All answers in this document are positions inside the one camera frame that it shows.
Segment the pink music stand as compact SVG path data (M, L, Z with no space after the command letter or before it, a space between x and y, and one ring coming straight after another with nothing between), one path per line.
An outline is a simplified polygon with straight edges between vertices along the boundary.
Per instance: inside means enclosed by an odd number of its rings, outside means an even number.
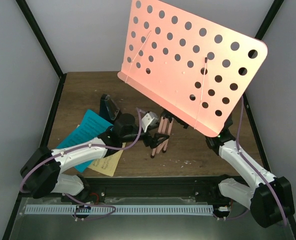
M134 0L118 77L216 137L267 54L260 40L159 0Z

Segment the black metronome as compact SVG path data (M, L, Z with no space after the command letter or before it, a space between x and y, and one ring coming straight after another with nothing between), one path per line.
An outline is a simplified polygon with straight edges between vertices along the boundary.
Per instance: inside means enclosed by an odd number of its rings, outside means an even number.
M100 98L99 116L114 124L121 114L120 108L112 97L108 94L103 94Z

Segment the yellow sheet music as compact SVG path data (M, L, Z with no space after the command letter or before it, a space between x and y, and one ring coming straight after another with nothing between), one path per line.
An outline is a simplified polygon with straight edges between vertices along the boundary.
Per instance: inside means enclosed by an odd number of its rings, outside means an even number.
M105 176L113 177L122 153L123 151L120 150L113 155L93 160L87 168Z

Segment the blue sheet music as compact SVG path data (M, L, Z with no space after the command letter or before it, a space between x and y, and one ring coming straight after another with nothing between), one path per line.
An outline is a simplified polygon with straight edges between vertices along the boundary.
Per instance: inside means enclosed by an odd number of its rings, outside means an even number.
M104 142L101 139L97 139L98 135L105 132L108 127L112 126L111 123L100 117L92 110L87 110L79 127L73 130L57 147L56 149L70 149L75 145L89 145L92 141L93 144L103 145ZM84 159L89 158L89 154L84 155L81 159L78 157L82 153L89 152L89 147L79 149L78 151L71 152L72 159L68 156L59 157L58 160L63 164L61 171L65 171L70 168L76 168L80 173L90 165L93 160L82 162Z

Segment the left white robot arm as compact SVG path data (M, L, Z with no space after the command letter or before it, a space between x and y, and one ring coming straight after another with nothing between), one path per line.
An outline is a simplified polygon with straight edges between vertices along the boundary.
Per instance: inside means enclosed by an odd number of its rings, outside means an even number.
M41 146L20 170L20 192L30 193L35 199L50 193L61 193L84 202L90 196L85 180L64 172L76 165L124 151L127 149L124 143L129 143L131 148L138 141L143 141L146 147L154 150L169 138L167 134L149 133L149 130L159 126L158 117L153 112L147 112L138 121L133 115L123 113L107 130L84 143L53 150Z

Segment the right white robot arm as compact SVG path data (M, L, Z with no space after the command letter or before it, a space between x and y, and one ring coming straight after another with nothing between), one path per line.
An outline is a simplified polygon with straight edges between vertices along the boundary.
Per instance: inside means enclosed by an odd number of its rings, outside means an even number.
M288 217L295 213L290 181L276 177L259 165L240 146L239 136L233 136L229 127L233 124L229 116L217 137L207 137L206 143L223 160L228 162L245 184L227 178L210 188L210 197L220 202L230 198L249 211L255 221L263 228L278 222L288 224Z

